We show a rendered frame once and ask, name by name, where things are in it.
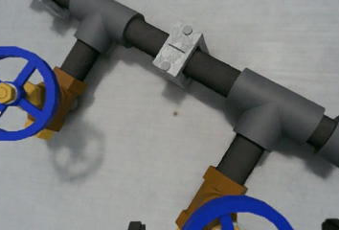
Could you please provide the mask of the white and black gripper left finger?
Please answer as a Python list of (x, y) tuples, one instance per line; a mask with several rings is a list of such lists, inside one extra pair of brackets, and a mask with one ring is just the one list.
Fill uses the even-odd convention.
[(146, 230), (146, 225), (141, 221), (131, 221), (127, 230)]

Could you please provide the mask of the grey pipe assembly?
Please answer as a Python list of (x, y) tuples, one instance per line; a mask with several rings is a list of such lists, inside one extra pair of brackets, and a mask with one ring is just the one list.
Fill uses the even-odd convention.
[[(299, 146), (310, 144), (314, 154), (339, 168), (339, 115), (333, 120), (324, 114), (325, 107), (247, 67), (241, 72), (210, 56), (203, 34), (191, 26), (178, 21), (168, 34), (115, 0), (36, 1), (68, 23), (73, 18), (81, 22), (74, 34), (77, 41), (60, 68), (54, 69), (33, 52), (0, 46), (0, 60), (28, 61), (13, 82), (0, 80), (0, 117), (9, 106), (16, 106), (27, 111), (28, 118), (24, 129), (0, 128), (0, 141), (32, 136), (50, 140), (85, 90), (84, 80), (99, 55), (105, 56), (115, 41), (154, 57), (152, 64), (169, 81), (188, 90), (195, 80), (242, 113), (233, 128), (235, 139), (217, 167), (206, 170), (191, 204), (175, 221), (176, 230), (239, 230), (233, 225), (237, 213), (264, 217), (278, 230), (294, 230), (269, 204), (245, 195), (247, 178), (281, 136)], [(37, 85), (28, 81), (36, 69), (44, 80)]]

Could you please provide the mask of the green tag with silver chain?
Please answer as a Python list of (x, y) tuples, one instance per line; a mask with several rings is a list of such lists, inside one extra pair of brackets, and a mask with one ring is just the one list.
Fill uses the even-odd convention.
[[(234, 222), (233, 225), (234, 225), (234, 226), (237, 226), (237, 227), (239, 228), (239, 230), (244, 230), (244, 229), (242, 228), (242, 226), (241, 226), (239, 223)], [(222, 230), (222, 227), (217, 228), (217, 229), (215, 229), (215, 230)]]

